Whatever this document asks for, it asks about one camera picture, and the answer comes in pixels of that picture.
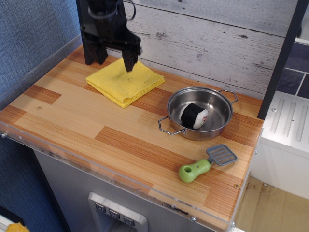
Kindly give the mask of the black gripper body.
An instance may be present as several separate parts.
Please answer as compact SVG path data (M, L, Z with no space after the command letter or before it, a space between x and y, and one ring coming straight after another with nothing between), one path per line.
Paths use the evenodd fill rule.
M93 44L124 50L138 47L141 53L140 38L127 28L124 9L110 12L94 12L86 9L82 12L84 35Z

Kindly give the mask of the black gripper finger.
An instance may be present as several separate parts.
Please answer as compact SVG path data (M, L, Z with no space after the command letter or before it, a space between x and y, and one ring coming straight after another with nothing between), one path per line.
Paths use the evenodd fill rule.
M133 70L134 65L138 61L138 56L139 56L138 47L125 48L122 51L122 57L123 57L125 69L127 72L131 72Z
M103 64L103 62L108 57L106 47L100 44L93 44L85 40L83 41L83 48L86 64L92 64L94 61L98 64Z

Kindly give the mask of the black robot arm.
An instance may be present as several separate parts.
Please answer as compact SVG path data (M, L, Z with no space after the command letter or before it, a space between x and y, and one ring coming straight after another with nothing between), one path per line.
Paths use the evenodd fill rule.
M78 0L76 4L85 63L102 64L111 48L122 52L126 71L132 71L141 54L141 39L127 28L124 2Z

